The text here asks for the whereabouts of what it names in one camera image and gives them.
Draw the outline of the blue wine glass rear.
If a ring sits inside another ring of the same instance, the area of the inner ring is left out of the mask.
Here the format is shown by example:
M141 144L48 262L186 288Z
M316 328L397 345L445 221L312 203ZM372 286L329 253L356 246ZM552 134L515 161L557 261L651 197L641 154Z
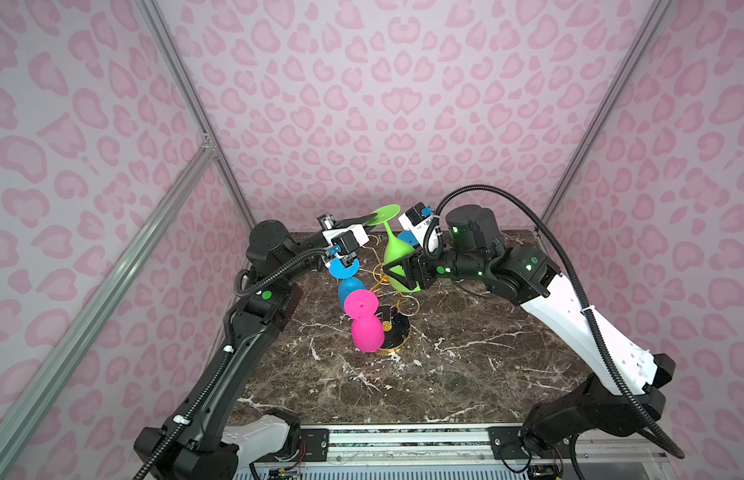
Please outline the blue wine glass rear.
M397 238L413 248L419 246L419 242L411 231L402 231L398 234Z

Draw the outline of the right aluminium frame post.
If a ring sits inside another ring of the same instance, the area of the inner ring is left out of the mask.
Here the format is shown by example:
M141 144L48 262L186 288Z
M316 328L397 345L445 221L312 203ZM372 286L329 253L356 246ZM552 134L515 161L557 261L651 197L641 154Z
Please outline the right aluminium frame post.
M676 1L672 0L656 0L650 5L647 15L608 83L602 100L587 124L583 137L575 148L550 201L544 209L542 221L546 225L550 225L554 220L557 210L564 202L567 192L575 182L579 170L587 161L610 116L617 108L632 78L672 16L675 4Z

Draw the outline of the left aluminium frame beam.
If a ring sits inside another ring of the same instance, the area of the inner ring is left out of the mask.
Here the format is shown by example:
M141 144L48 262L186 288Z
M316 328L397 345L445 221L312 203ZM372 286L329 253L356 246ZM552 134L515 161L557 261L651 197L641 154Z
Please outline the left aluminium frame beam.
M0 479L25 449L215 155L211 143L200 147L8 410L0 423Z

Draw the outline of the blue wine glass left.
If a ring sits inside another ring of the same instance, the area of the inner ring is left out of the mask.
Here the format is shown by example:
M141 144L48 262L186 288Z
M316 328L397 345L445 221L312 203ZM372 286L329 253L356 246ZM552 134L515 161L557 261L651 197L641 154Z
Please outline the blue wine glass left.
M366 289L365 284L356 276L359 270L358 259L352 260L348 266L339 258L332 259L329 263L329 274L340 281L338 299L341 306L345 305L345 301L352 293Z

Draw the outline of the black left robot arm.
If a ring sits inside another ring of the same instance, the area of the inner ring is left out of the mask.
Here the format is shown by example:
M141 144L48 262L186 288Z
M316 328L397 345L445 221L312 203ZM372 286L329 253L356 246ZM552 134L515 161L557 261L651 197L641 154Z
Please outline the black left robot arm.
M249 234L250 266L234 280L235 303L223 315L223 341L196 385L162 426L146 427L134 443L142 461L138 479L231 479L240 466L266 456L299 462L305 448L299 418L271 410L246 425L242 439L226 443L230 414L260 360L289 323L303 291L300 276L349 266L369 240L381 214L337 220L319 217L320 231L297 242L277 220Z

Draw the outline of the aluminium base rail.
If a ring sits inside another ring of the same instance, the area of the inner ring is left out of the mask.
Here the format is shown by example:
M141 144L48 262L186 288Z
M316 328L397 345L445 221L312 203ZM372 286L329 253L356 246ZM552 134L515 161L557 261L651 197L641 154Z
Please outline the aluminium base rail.
M673 479L669 457L639 436L593 431L542 454L516 423L306 425L304 456L243 465L239 479Z

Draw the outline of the green wine glass front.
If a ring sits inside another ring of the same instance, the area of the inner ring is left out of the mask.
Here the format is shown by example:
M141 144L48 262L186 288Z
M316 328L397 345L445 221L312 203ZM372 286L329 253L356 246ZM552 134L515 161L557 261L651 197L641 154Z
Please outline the green wine glass front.
M385 266L391 262L394 262L403 257L406 257L415 251L415 248L413 246L397 238L393 234L393 231L390 227L389 222L399 214L400 210L401 208L397 204L390 204L390 205L380 207L374 211L375 216L371 220L368 220L365 223L366 226L370 226L370 227L374 227L377 225L383 225L385 227L385 230L388 236L388 243L387 243L387 246L384 252L384 265ZM412 292L418 292L420 290L420 287L418 285L415 285L414 288L407 288L404 284L398 281L398 277L403 278L405 276L405 272L401 265L395 265L391 267L390 270L394 274L396 274L396 276L392 276L391 274L386 274L389 280L389 284L394 290L397 290L402 293L412 293Z

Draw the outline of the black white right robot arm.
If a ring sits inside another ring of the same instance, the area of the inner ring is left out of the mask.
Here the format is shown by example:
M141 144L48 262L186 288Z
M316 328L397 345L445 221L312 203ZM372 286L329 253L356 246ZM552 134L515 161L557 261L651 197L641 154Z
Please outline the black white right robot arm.
M573 391L536 404L510 447L543 457L565 440L600 430L616 437L639 434L683 457L657 424L665 406L660 389L672 380L674 361L640 347L582 303L555 261L533 245L507 246L492 211L478 205L447 214L447 240L421 203L397 220L402 232L390 239L383 267L395 288L416 292L439 279L479 281L540 320L592 371Z

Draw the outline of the pink wine glass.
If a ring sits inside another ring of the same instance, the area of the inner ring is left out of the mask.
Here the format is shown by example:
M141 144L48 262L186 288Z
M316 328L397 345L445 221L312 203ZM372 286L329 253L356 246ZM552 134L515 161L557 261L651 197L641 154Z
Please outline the pink wine glass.
M344 311L352 319L351 335L355 347L362 352L376 352L382 347L385 334L376 312L378 297L371 291L359 289L345 299Z

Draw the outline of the blue wine glass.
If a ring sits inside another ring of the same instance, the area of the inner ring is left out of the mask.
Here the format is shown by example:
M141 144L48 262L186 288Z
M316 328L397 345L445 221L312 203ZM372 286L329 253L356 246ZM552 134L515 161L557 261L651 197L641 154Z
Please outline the blue wine glass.
M345 301L352 293L366 289L365 284L356 276L359 270L358 259L352 260L348 266L339 258L332 259L329 263L329 274L340 281L338 299L341 306L345 305Z
M413 248L419 246L419 242L411 231L402 231L398 234L397 238Z

